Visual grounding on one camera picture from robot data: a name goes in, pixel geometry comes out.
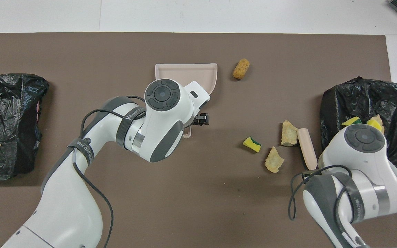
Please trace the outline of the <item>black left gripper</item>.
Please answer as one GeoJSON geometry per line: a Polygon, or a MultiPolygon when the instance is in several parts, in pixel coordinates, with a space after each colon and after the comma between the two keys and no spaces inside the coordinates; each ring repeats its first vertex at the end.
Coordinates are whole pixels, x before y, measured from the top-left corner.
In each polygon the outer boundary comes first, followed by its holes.
{"type": "Polygon", "coordinates": [[[209,125],[208,113],[200,113],[194,117],[193,125],[209,125]]]}

